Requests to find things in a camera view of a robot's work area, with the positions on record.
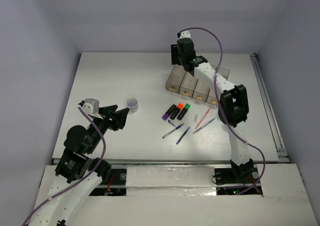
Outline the clear jar purple clips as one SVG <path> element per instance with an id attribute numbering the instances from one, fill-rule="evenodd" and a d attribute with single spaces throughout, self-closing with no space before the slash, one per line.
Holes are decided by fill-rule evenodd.
<path id="1" fill-rule="evenodd" d="M 136 98 L 129 98 L 126 102 L 126 105 L 130 112 L 136 112 L 139 109 L 138 100 Z"/>

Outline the green cap highlighter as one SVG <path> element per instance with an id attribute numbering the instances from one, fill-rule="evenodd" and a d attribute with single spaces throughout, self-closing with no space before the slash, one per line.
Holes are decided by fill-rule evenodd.
<path id="1" fill-rule="evenodd" d="M 178 120 L 182 120 L 182 118 L 185 116 L 185 114 L 188 112 L 189 108 L 190 108 L 190 104 L 186 104 L 184 106 L 184 108 L 181 110 L 181 112 L 179 113 L 179 115 L 177 116 Z"/>

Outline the orange cap highlighter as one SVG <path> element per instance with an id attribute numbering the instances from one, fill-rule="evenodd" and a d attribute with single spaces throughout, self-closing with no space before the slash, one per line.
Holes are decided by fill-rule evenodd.
<path id="1" fill-rule="evenodd" d="M 180 111 L 183 109 L 184 105 L 180 103 L 173 111 L 173 113 L 170 115 L 170 119 L 174 120 L 177 115 L 180 113 Z"/>

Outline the purple cap highlighter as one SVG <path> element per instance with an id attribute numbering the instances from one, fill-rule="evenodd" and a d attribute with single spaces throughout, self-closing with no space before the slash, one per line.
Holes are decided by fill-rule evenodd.
<path id="1" fill-rule="evenodd" d="M 162 116 L 163 120 L 167 120 L 167 118 L 174 112 L 174 110 L 176 109 L 176 105 L 172 105 L 167 111 L 166 113 Z"/>

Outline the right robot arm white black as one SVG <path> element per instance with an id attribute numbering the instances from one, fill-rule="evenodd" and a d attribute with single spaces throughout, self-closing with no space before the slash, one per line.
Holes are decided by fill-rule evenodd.
<path id="1" fill-rule="evenodd" d="M 215 170 L 213 182 L 217 185 L 245 184 L 256 171 L 246 144 L 246 120 L 249 113 L 247 89 L 226 80 L 203 56 L 197 56 L 189 36 L 181 35 L 171 45 L 171 62 L 183 66 L 186 72 L 215 92 L 218 116 L 227 126 L 231 147 L 230 167 Z"/>

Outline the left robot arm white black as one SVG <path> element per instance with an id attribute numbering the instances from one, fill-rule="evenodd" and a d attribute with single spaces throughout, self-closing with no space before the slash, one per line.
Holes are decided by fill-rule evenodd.
<path id="1" fill-rule="evenodd" d="M 111 179 L 112 166 L 103 160 L 104 134 L 123 129 L 130 110 L 118 110 L 117 105 L 100 107 L 95 99 L 85 99 L 77 108 L 90 124 L 68 130 L 47 199 L 27 218 L 28 226 L 69 225 L 90 193 Z"/>

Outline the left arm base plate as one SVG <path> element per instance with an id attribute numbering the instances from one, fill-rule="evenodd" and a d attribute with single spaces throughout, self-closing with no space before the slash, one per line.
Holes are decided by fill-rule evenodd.
<path id="1" fill-rule="evenodd" d="M 127 180 L 127 169 L 112 169 L 111 175 L 107 181 L 101 183 L 103 186 L 125 187 Z"/>

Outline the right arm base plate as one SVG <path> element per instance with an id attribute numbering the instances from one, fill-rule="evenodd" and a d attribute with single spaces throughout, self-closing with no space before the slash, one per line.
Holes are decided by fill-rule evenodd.
<path id="1" fill-rule="evenodd" d="M 230 185 L 230 184 L 248 184 L 254 183 L 259 178 L 257 168 L 254 168 L 249 173 L 245 173 L 243 176 L 238 176 L 232 168 L 215 168 L 214 175 L 212 177 L 213 182 L 218 185 Z"/>

